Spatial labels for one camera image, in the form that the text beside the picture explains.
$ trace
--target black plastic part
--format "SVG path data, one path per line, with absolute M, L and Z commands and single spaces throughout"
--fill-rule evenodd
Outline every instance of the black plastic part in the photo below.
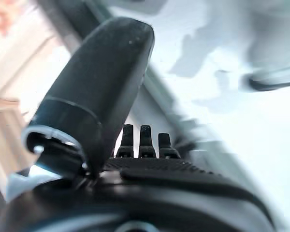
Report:
M 266 81 L 257 81 L 254 80 L 253 74 L 250 76 L 247 76 L 247 82 L 251 88 L 253 88 L 256 91 L 264 92 L 264 91 L 272 91 L 280 88 L 290 87 L 290 82 L 287 83 L 280 83 L 280 84 L 268 84 Z
M 159 157 L 163 159 L 181 159 L 178 151 L 171 147 L 170 136 L 167 133 L 158 135 Z
M 156 158 L 149 125 L 141 125 L 139 158 Z
M 96 176 L 111 156 L 116 139 L 142 84 L 154 43 L 153 29 L 130 18 L 100 25 L 73 55 L 23 131 L 75 144 Z
M 156 170 L 156 171 L 181 171 L 192 173 L 208 173 L 190 162 L 185 162 L 182 159 L 130 159 L 130 158 L 110 158 L 103 170 L 104 171 L 120 171 L 122 169 L 134 170 Z
M 151 128 L 149 125 L 141 125 L 140 146 L 152 146 Z
M 37 0 L 37 3 L 72 54 L 100 24 L 82 0 Z
M 81 174 L 82 164 L 79 156 L 71 154 L 67 147 L 63 148 L 61 145 L 44 147 L 43 153 L 35 163 L 45 170 L 71 180 Z
M 119 147 L 117 158 L 133 158 L 133 125 L 124 125 L 122 129 L 121 146 Z
M 133 147 L 133 125 L 125 124 L 122 129 L 121 146 Z
M 75 190 L 71 181 L 57 180 L 24 193 L 1 214 L 0 232 L 49 232 L 51 228 L 108 232 L 116 231 L 120 224 L 130 220 L 146 221 L 166 232 L 250 231 L 228 223 L 238 219 L 230 218 L 229 212 L 242 215 L 243 224 L 251 222 L 252 227 L 263 228 L 253 231 L 274 231 L 263 203 L 229 179 L 191 171 L 192 164 L 183 164 L 178 159 L 112 160 L 132 165 L 120 172 L 102 173 L 91 187 Z M 202 199 L 203 207 L 200 207 L 195 201 Z M 230 200 L 234 201 L 228 208 Z M 225 213 L 226 217 L 212 215 L 206 210 L 209 205 L 216 205 L 219 214 Z

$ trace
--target white surface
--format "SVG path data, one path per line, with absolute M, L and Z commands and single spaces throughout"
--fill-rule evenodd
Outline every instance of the white surface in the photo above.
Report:
M 51 36 L 48 26 L 37 11 L 30 11 L 20 17 L 0 43 L 0 91 L 21 72 L 24 64 Z
M 114 14 L 153 26 L 156 43 L 151 65 L 189 113 L 211 127 L 236 154 L 290 225 L 290 87 L 249 92 L 241 77 L 250 71 L 248 59 L 269 66 L 284 63 L 284 54 L 290 58 L 290 41 L 276 53 L 272 48 L 282 36 L 269 41 L 270 54 L 266 49 L 254 50 L 264 38 L 256 42 L 256 31 L 243 1 L 105 2 Z

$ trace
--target ribbed black surface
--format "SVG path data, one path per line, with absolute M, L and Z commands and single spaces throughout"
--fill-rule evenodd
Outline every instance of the ribbed black surface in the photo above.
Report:
M 104 166 L 105 171 L 117 171 L 120 169 L 145 169 L 145 170 L 160 170 L 160 171 L 185 171 L 190 173 L 207 173 L 192 163 L 184 162 L 182 159 L 135 159 L 135 158 L 110 158 Z

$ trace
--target wooden beam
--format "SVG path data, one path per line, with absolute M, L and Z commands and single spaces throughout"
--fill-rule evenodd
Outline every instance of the wooden beam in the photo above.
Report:
M 18 102 L 0 100 L 0 190 L 3 196 L 8 175 L 30 167 L 37 158 L 22 146 L 23 127 Z
M 18 99 L 21 113 L 31 115 L 69 60 L 64 47 L 59 46 L 56 38 L 48 40 L 21 72 L 0 90 L 0 98 Z

